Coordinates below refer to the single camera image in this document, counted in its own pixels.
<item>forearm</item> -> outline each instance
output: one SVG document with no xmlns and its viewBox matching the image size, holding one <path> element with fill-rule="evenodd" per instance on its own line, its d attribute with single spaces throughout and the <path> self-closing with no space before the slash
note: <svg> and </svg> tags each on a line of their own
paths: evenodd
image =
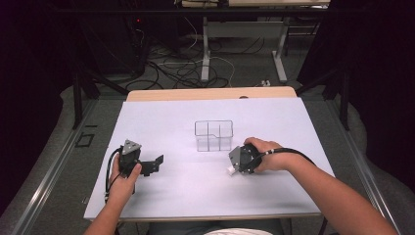
<svg viewBox="0 0 415 235">
<path fill-rule="evenodd" d="M 119 205 L 106 204 L 84 234 L 114 235 L 121 212 Z"/>
<path fill-rule="evenodd" d="M 395 234 L 372 205 L 340 180 L 299 155 L 284 154 L 284 168 L 341 234 Z"/>
</svg>

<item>person's left hand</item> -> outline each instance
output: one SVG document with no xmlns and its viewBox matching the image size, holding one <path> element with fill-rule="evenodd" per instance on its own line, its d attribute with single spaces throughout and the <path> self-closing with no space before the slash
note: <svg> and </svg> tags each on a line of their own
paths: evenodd
<svg viewBox="0 0 415 235">
<path fill-rule="evenodd" d="M 107 204 L 114 204 L 117 207 L 124 207 L 128 202 L 128 199 L 131 197 L 134 190 L 135 181 L 141 172 L 141 165 L 137 164 L 128 178 L 123 178 L 119 174 L 119 154 L 116 154 L 113 170 L 110 176 L 110 182 L 113 182 L 113 185 L 110 189 L 110 196 L 108 198 Z"/>
</svg>

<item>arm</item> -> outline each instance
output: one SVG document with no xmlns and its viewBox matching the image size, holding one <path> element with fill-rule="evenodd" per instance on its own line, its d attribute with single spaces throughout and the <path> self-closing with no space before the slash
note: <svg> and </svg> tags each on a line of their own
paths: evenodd
<svg viewBox="0 0 415 235">
<path fill-rule="evenodd" d="M 128 178 L 122 178 L 119 175 L 118 170 L 119 155 L 115 156 L 113 163 L 113 169 L 110 177 L 110 182 L 113 185 L 110 189 L 110 196 L 103 209 L 100 211 L 95 220 L 91 223 L 88 229 L 85 231 L 86 234 L 111 234 L 113 235 L 118 223 L 119 216 L 121 215 L 122 209 L 131 197 L 134 189 L 135 181 L 140 175 L 141 165 L 137 164 L 131 171 Z"/>
<path fill-rule="evenodd" d="M 281 148 L 272 141 L 248 138 L 263 153 Z M 391 225 L 362 196 L 340 180 L 291 153 L 266 155 L 255 171 L 287 170 L 304 188 L 324 216 L 341 234 L 396 234 Z"/>
</svg>

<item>person's right hand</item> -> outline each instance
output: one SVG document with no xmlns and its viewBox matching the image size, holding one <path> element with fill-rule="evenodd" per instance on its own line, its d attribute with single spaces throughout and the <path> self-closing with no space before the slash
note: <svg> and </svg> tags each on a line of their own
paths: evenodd
<svg viewBox="0 0 415 235">
<path fill-rule="evenodd" d="M 255 137 L 247 138 L 244 144 L 253 144 L 260 153 L 264 153 L 271 149 L 280 149 L 282 146 L 274 141 L 264 141 Z M 255 172 L 261 172 L 264 170 L 280 170 L 284 169 L 283 161 L 285 155 L 290 153 L 280 153 L 265 155 L 262 157 L 262 163 L 254 170 Z"/>
</svg>

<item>desk leg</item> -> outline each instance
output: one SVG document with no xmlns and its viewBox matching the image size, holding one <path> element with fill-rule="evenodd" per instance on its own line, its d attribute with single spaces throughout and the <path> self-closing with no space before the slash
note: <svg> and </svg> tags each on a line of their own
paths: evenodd
<svg viewBox="0 0 415 235">
<path fill-rule="evenodd" d="M 280 79 L 280 82 L 286 83 L 287 82 L 287 76 L 284 71 L 283 62 L 281 61 L 281 55 L 284 50 L 284 43 L 287 38 L 287 31 L 288 27 L 290 25 L 290 19 L 284 18 L 283 26 L 281 27 L 280 32 L 280 39 L 278 41 L 278 48 L 277 51 L 272 52 L 272 57 L 274 58 L 274 64 L 275 68 L 277 69 L 278 78 Z"/>
<path fill-rule="evenodd" d="M 202 66 L 202 81 L 208 81 L 210 51 L 208 50 L 208 19 L 204 17 L 204 62 Z"/>
</svg>

